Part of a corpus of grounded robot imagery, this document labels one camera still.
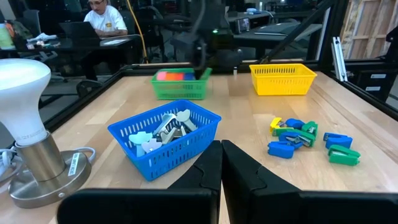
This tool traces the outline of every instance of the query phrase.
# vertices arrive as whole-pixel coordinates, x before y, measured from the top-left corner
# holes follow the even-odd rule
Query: metal frame
[[[338,37],[340,35],[341,28],[343,26],[343,19],[346,12],[346,8],[348,6],[348,0],[340,0],[337,1],[335,5],[330,8],[329,17],[327,19],[325,38],[322,42],[322,47],[320,49],[320,58],[319,60],[312,61],[303,61],[303,62],[286,62],[286,61],[271,61],[270,63],[303,63],[308,68],[323,72],[328,75],[330,78],[336,80],[340,85],[347,88],[349,91],[358,95],[368,103],[375,106],[377,109],[381,110],[383,113],[387,114],[391,118],[398,121],[398,111],[381,102],[374,96],[360,89],[359,87],[353,85],[350,82],[340,82],[336,79],[335,74],[332,72],[334,70],[333,67],[333,57],[331,53],[331,43],[333,37]],[[246,61],[238,68],[238,72],[250,72],[249,65],[254,61]],[[374,70],[374,69],[398,69],[398,65],[394,65],[391,63],[383,62],[383,60],[379,58],[369,59],[369,60],[345,60],[345,65],[347,71],[353,70]],[[48,121],[44,123],[45,127],[49,131],[55,131],[59,128],[63,123],[67,122],[70,118],[72,118],[75,114],[77,114],[80,110],[82,110],[86,105],[91,103],[97,97],[99,97],[104,91],[106,91],[109,87],[115,84],[122,77],[133,77],[133,76],[142,76],[142,75],[153,75],[158,69],[161,68],[175,68],[175,67],[189,67],[188,63],[163,63],[163,64],[148,64],[148,65],[133,65],[123,68],[121,71],[116,73],[113,77],[111,77],[104,85],[91,92],[89,95],[84,98],[74,102],[74,104],[70,105],[68,108],[65,108]],[[225,70],[222,68],[214,68],[213,74],[233,74],[232,70]]]

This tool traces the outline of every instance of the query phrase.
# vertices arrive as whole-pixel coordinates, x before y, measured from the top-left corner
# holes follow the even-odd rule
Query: light bulb
[[[28,146],[47,137],[39,115],[39,98],[51,70],[36,60],[0,60],[0,122],[16,143]]]

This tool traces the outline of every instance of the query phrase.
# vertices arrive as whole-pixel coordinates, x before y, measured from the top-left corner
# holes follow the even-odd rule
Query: black post
[[[339,0],[330,8],[325,36],[318,61],[320,70],[331,67],[333,56],[331,54],[331,41],[333,37],[339,37],[343,27],[344,17],[348,7],[348,0]]]

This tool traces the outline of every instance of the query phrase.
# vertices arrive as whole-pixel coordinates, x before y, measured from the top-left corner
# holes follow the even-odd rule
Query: lamp base
[[[86,182],[91,172],[86,155],[76,151],[60,153],[67,165],[60,175],[37,182],[25,168],[11,180],[8,191],[15,205],[20,208],[42,207],[74,193]]]

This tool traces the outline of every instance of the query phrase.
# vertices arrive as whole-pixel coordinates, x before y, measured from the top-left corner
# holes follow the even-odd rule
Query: person
[[[88,0],[91,11],[85,22],[90,22],[99,37],[117,37],[127,35],[127,27],[119,11],[108,4],[107,0]],[[81,67],[89,80],[97,81],[94,66],[107,62],[112,73],[119,70],[120,64],[126,63],[122,50],[95,50],[81,61]]]

